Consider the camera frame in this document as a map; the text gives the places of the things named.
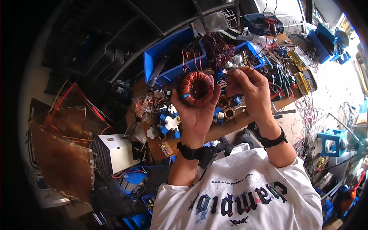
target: wooden workbench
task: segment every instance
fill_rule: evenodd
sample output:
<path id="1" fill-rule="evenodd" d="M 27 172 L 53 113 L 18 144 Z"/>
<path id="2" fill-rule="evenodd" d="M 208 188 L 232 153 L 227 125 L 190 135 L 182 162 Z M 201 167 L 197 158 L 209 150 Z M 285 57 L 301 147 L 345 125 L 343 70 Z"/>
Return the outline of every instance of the wooden workbench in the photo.
<path id="1" fill-rule="evenodd" d="M 280 34 L 276 36 L 277 39 L 280 40 L 289 40 L 289 38 L 285 34 Z M 139 97 L 141 95 L 144 95 L 146 93 L 146 84 L 144 82 L 144 79 L 141 79 L 134 85 L 134 92 L 136 97 Z M 276 109 L 280 110 L 281 108 L 293 103 L 297 99 L 301 97 L 300 91 L 298 89 L 293 89 L 294 97 L 288 97 L 283 98 L 282 100 L 275 102 Z M 132 112 L 134 109 L 129 110 L 129 112 L 126 115 L 127 124 L 129 122 L 135 121 L 134 113 Z M 224 121 L 223 125 L 212 123 L 211 128 L 206 134 L 205 137 L 205 143 L 209 141 L 213 141 L 215 139 L 218 139 L 222 136 L 225 136 L 229 133 L 232 133 L 236 130 L 239 130 L 245 126 L 247 126 L 249 123 L 253 122 L 254 120 L 248 115 L 247 112 L 240 112 L 237 110 L 236 117 L 229 120 Z M 147 130 L 151 128 L 151 124 L 148 124 L 147 122 L 142 121 L 142 127 L 147 137 Z M 156 137 L 155 139 L 151 139 L 147 137 L 148 145 L 151 150 L 152 156 L 155 160 L 162 160 L 166 158 L 166 156 L 161 151 L 159 144 L 161 143 L 161 140 L 159 137 Z M 171 149 L 173 150 L 174 154 L 178 153 L 178 150 L 176 149 L 176 144 L 180 141 L 179 139 L 174 138 L 167 138 L 167 143 L 170 145 Z"/>

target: blue stool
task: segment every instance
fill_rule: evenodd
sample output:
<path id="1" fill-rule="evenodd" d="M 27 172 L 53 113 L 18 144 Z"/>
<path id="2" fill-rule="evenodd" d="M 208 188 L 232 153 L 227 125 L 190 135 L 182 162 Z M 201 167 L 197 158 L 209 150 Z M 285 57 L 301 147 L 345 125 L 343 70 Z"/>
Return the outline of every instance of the blue stool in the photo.
<path id="1" fill-rule="evenodd" d="M 320 156 L 341 156 L 347 148 L 347 131 L 328 129 L 326 132 L 318 133 L 317 137 L 322 139 L 322 152 Z M 334 141 L 335 143 L 328 148 L 326 141 Z"/>

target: person's left hand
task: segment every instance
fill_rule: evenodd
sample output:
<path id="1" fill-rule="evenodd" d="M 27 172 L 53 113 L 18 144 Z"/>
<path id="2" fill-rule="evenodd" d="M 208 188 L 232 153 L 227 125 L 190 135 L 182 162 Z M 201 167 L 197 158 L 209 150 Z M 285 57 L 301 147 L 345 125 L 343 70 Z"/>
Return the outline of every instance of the person's left hand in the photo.
<path id="1" fill-rule="evenodd" d="M 181 142 L 191 149 L 203 147 L 205 135 L 213 119 L 213 113 L 219 100 L 221 87 L 215 85 L 213 96 L 205 107 L 188 106 L 180 101 L 176 89 L 173 90 L 171 102 L 179 113 L 183 134 Z"/>

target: copper wire coil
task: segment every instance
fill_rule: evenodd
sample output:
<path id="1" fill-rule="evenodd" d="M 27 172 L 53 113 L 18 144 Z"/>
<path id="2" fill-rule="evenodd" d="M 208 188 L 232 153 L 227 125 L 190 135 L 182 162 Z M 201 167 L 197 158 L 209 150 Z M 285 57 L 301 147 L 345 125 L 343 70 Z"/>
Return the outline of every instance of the copper wire coil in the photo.
<path id="1" fill-rule="evenodd" d="M 213 95 L 213 82 L 209 75 L 194 71 L 187 73 L 178 84 L 182 100 L 192 106 L 202 107 L 209 103 Z"/>

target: white t-shirt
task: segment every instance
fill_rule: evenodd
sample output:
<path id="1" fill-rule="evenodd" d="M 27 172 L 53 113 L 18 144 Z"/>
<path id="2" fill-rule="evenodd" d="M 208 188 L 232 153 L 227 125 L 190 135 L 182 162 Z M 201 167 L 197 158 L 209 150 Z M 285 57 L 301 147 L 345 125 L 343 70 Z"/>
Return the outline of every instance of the white t-shirt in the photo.
<path id="1" fill-rule="evenodd" d="M 150 229 L 322 228 L 321 198 L 298 157 L 277 169 L 263 148 L 244 143 L 198 182 L 202 172 L 192 188 L 160 186 Z"/>

